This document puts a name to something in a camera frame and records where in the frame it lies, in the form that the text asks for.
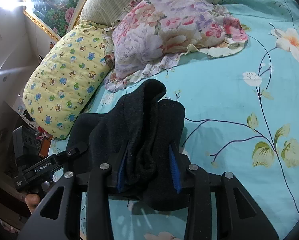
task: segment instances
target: floral bed sheet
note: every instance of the floral bed sheet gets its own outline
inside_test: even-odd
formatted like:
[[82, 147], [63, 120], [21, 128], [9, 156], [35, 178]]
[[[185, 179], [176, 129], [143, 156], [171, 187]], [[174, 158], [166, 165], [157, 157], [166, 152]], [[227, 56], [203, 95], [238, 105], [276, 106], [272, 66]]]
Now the floral bed sheet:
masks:
[[[295, 0], [219, 3], [243, 24], [245, 49], [213, 60], [191, 53], [150, 78], [163, 82], [166, 98], [186, 109], [180, 151], [207, 172], [233, 172], [283, 239], [299, 219], [299, 6]], [[101, 87], [87, 111], [109, 112], [141, 82], [116, 93]], [[54, 141], [50, 153], [65, 147], [66, 141]], [[110, 210], [116, 240], [184, 237], [187, 209], [158, 212], [141, 202], [111, 199]]]

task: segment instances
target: picture frame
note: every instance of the picture frame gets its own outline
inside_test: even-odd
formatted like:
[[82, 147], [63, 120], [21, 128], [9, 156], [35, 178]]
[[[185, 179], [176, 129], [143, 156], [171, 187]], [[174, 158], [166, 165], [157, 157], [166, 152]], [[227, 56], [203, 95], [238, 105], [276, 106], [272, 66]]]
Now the picture frame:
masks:
[[23, 13], [52, 39], [59, 41], [80, 22], [87, 0], [23, 0]]

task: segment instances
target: gold picture frame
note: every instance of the gold picture frame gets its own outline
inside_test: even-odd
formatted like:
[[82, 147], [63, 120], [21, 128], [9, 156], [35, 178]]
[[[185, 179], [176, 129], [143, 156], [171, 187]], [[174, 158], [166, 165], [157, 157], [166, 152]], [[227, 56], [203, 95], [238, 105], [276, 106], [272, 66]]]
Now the gold picture frame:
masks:
[[[44, 22], [41, 18], [44, 16], [44, 20], [46, 20], [46, 17], [45, 17], [45, 15], [43, 15], [40, 11], [37, 11], [36, 9], [35, 9], [35, 11], [33, 12], [33, 7], [35, 7], [34, 5], [36, 5], [35, 4], [35, 2], [33, 2], [33, 0], [30, 0], [30, 2], [26, 2], [26, 0], [23, 0], [23, 2], [24, 2], [24, 10], [23, 10], [23, 13], [27, 16], [27, 17], [29, 17], [29, 19], [31, 20], [31, 21], [33, 21], [39, 28], [41, 28], [46, 34], [48, 34], [52, 39], [54, 39], [54, 40], [56, 40], [56, 41], [59, 41], [60, 39], [61, 39], [61, 37], [62, 36], [64, 36], [68, 31], [70, 31], [70, 30], [72, 30], [75, 26], [77, 26], [78, 24], [79, 24], [79, 22], [80, 22], [80, 15], [81, 15], [81, 12], [82, 12], [82, 9], [83, 9], [83, 6], [84, 6], [84, 4], [86, 3], [86, 1], [87, 0], [77, 0], [77, 3], [76, 3], [76, 7], [75, 7], [75, 9], [74, 9], [74, 11], [71, 11], [71, 13], [72, 13], [72, 16], [71, 16], [71, 19], [70, 19], [70, 21], [68, 22], [67, 20], [68, 20], [68, 18], [66, 19], [66, 23], [68, 23], [68, 24], [66, 24], [65, 25], [65, 28], [67, 27], [67, 30], [66, 29], [62, 29], [62, 32], [59, 32], [59, 34], [57, 33], [57, 29], [56, 29], [56, 31], [55, 31], [55, 28], [54, 28], [54, 30], [50, 27], [50, 26], [48, 26], [48, 23], [51, 23], [51, 21], [49, 21], [49, 22]], [[64, 15], [65, 14], [65, 12], [64, 12], [64, 8], [66, 8], [65, 6], [63, 6], [62, 7], [62, 2], [61, 2], [61, 4], [53, 4], [52, 2], [50, 2], [49, 0], [39, 0], [38, 1], [38, 4], [39, 5], [41, 5], [42, 3], [46, 3], [46, 5], [47, 6], [45, 6], [45, 11], [47, 12], [47, 10], [46, 10], [46, 7], [53, 7], [53, 8], [55, 8], [55, 9], [58, 9], [58, 8], [61, 8], [59, 11], [59, 15], [57, 15], [57, 12], [56, 12], [56, 14], [54, 14], [54, 15], [56, 15], [56, 18], [58, 17], [58, 16], [60, 16], [60, 15]]]

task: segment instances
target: orange flower center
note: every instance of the orange flower center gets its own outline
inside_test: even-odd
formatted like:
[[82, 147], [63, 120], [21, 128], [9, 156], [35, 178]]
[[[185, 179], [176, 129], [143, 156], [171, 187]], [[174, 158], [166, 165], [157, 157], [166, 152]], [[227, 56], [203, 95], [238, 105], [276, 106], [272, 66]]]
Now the orange flower center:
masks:
[[294, 45], [295, 47], [299, 46], [299, 42], [298, 42], [298, 39], [296, 37], [289, 36], [287, 39], [289, 40], [291, 45]]

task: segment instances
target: brown object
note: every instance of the brown object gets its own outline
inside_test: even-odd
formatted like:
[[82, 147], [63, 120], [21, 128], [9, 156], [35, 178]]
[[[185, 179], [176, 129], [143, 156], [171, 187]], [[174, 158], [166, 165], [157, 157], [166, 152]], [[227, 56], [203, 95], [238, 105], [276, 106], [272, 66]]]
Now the brown object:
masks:
[[49, 147], [51, 145], [51, 140], [52, 140], [53, 136], [50, 136], [50, 138], [46, 139], [44, 138], [43, 141], [41, 142], [42, 146], [41, 146], [41, 150], [39, 152], [39, 156], [46, 158], [48, 156], [48, 150]]

